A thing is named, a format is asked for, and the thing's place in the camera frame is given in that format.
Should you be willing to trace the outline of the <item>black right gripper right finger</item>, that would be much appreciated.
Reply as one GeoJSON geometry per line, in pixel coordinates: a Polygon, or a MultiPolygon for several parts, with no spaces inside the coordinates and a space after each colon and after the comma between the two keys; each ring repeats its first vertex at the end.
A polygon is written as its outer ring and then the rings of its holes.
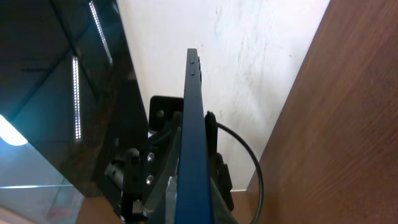
{"type": "Polygon", "coordinates": [[[213,179],[210,179],[214,224],[238,224],[222,198],[213,179]]]}

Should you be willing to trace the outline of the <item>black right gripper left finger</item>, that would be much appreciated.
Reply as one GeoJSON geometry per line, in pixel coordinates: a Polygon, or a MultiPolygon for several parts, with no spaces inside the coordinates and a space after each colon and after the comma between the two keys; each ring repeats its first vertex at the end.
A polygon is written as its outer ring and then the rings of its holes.
{"type": "Polygon", "coordinates": [[[1,0],[2,223],[121,223],[146,137],[118,1],[1,0]]]}

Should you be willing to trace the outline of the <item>blue Galaxy smartphone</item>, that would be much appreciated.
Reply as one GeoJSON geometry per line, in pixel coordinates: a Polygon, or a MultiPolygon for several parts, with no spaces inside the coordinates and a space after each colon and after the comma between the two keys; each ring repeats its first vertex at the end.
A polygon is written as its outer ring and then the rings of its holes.
{"type": "Polygon", "coordinates": [[[197,49],[188,49],[175,223],[213,222],[200,60],[197,49]]]}

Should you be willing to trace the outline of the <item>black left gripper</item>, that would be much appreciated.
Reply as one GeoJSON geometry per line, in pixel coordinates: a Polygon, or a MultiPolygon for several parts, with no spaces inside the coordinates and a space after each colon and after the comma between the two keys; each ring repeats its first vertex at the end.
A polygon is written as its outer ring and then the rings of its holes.
{"type": "MultiPolygon", "coordinates": [[[[148,130],[138,146],[126,140],[121,151],[104,168],[106,198],[124,223],[165,221],[166,197],[176,194],[176,172],[180,154],[183,99],[154,96],[150,99],[148,130]]],[[[205,115],[210,177],[224,203],[234,209],[228,165],[217,151],[218,125],[215,115],[205,115]]]]}

